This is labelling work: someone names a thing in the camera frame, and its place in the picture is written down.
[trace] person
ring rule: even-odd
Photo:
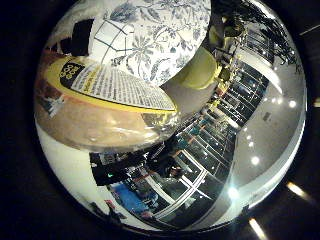
[[[147,216],[149,207],[126,184],[113,185],[113,189],[119,195],[125,209],[140,216],[143,213]]]
[[[159,158],[149,160],[148,168],[158,173],[162,178],[180,179],[183,175],[181,167],[176,163],[170,155],[162,155]]]

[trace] recessed light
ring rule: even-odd
[[[290,101],[289,102],[289,107],[294,108],[295,106],[297,106],[297,102],[296,101]]]
[[[258,165],[259,162],[260,162],[260,159],[259,159],[258,157],[252,157],[252,158],[251,158],[251,163],[252,163],[253,165]]]
[[[305,192],[292,182],[288,182],[287,187],[300,197],[303,197],[305,195]]]
[[[239,198],[239,192],[234,187],[229,188],[228,195],[231,199],[237,199]]]
[[[257,223],[257,221],[254,218],[251,218],[249,220],[249,224],[252,227],[252,229],[255,231],[255,233],[257,234],[259,239],[261,239],[261,240],[267,239],[267,236],[265,235],[262,228],[260,227],[260,225]]]

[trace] window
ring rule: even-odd
[[[240,82],[245,85],[247,88],[249,88],[251,91],[255,91],[256,88],[259,86],[259,82],[250,75],[244,73]]]
[[[273,63],[274,43],[263,34],[248,30],[246,46],[270,63]]]
[[[227,169],[225,166],[220,164],[215,177],[219,179],[221,182],[225,182],[227,180],[228,174],[229,174],[229,169]]]
[[[221,184],[215,177],[208,174],[198,189],[209,196],[212,200],[215,200],[218,198],[221,190],[222,190],[223,184]]]
[[[252,92],[244,85],[234,82],[231,86],[232,90],[241,95],[245,100],[250,101]]]
[[[208,171],[213,171],[219,162],[211,156],[199,143],[193,141],[187,149],[188,153],[194,157]]]
[[[231,97],[231,96],[228,96],[228,95],[225,95],[224,100],[234,108],[236,108],[240,103],[240,101],[238,99]]]
[[[158,186],[174,200],[178,199],[187,190],[187,187],[176,179],[162,178],[157,173],[151,176]]]
[[[223,126],[207,124],[204,129],[207,133],[214,136],[219,142],[225,141],[225,136],[223,134]]]
[[[187,166],[187,169],[184,169],[183,166],[182,169],[184,169],[184,176],[188,178],[191,182],[194,182],[197,177],[199,176],[201,170],[193,163],[191,162],[186,155],[184,155],[182,152],[178,154],[176,157],[179,160],[183,162],[185,166]]]
[[[191,138],[192,137],[188,133],[186,133],[184,131],[179,134],[179,140],[180,139],[184,139],[185,141],[189,142]]]
[[[242,63],[242,69],[244,70],[244,72],[246,72],[247,74],[249,74],[250,76],[254,77],[255,79],[259,80],[262,76],[261,73],[259,73],[256,69],[254,69],[253,67]]]
[[[184,228],[197,221],[213,205],[213,201],[194,192],[179,208],[160,219],[173,226]]]
[[[204,145],[212,155],[217,158],[222,158],[223,146],[225,143],[220,144],[213,136],[210,136],[205,132],[201,132],[199,136],[201,144]]]
[[[169,203],[159,196],[152,186],[144,178],[141,178],[141,176],[142,175],[140,175],[139,178],[136,178],[136,180],[126,180],[126,185],[140,199],[142,202],[141,204],[147,206],[153,213],[159,212],[160,210],[168,207]]]

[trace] ceiling light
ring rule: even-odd
[[[260,227],[260,225],[257,223],[257,221],[254,218],[251,218],[249,220],[249,224],[252,227],[253,231],[257,234],[258,238],[260,240],[266,240],[267,237],[265,235],[265,233],[263,232],[262,228]]]
[[[297,106],[297,102],[296,101],[290,101],[289,102],[289,107],[294,108],[295,106]]]
[[[251,158],[251,163],[252,163],[253,165],[258,165],[259,162],[260,162],[260,159],[259,159],[258,157],[253,157],[253,158]]]
[[[228,195],[231,199],[237,199],[239,198],[239,192],[234,187],[229,188]]]
[[[294,192],[300,197],[303,197],[305,195],[304,191],[292,182],[288,182],[287,187],[291,192]]]

